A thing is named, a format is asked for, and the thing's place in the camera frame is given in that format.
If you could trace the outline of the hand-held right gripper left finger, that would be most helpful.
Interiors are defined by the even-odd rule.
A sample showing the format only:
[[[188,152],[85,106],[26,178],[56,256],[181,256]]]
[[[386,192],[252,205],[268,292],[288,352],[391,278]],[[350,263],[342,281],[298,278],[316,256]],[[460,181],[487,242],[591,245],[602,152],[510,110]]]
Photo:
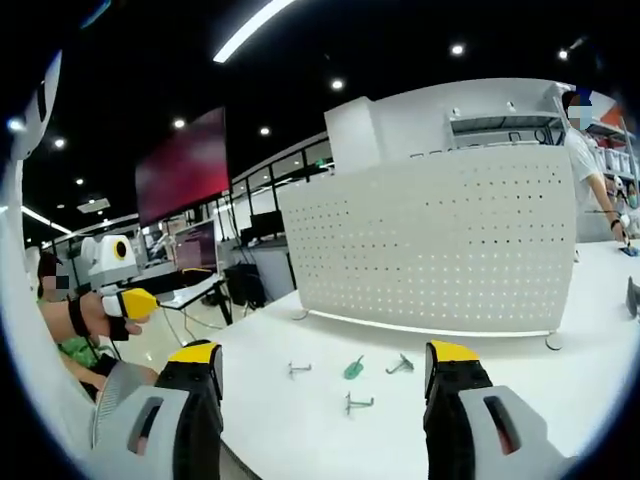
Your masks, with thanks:
[[[155,384],[120,362],[96,403],[94,479],[218,479],[222,346],[198,340],[170,356]]]

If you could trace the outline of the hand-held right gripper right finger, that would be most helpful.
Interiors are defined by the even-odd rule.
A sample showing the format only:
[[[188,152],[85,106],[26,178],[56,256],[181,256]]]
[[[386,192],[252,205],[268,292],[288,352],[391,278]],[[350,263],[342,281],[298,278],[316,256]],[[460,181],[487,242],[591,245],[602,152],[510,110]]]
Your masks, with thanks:
[[[551,443],[527,402],[493,385],[465,346],[426,344],[424,397],[430,479],[560,479],[577,461]]]

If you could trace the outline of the person's left hand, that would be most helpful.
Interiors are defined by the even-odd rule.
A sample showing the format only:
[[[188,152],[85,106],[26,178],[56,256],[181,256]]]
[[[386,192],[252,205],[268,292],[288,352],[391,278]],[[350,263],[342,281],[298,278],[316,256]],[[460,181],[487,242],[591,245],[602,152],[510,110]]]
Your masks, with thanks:
[[[140,335],[142,325],[149,321],[149,316],[131,319],[108,314],[104,309],[103,297],[97,293],[87,293],[69,301],[66,313],[69,322],[66,332],[61,335],[64,340],[103,336],[127,341],[131,335]]]

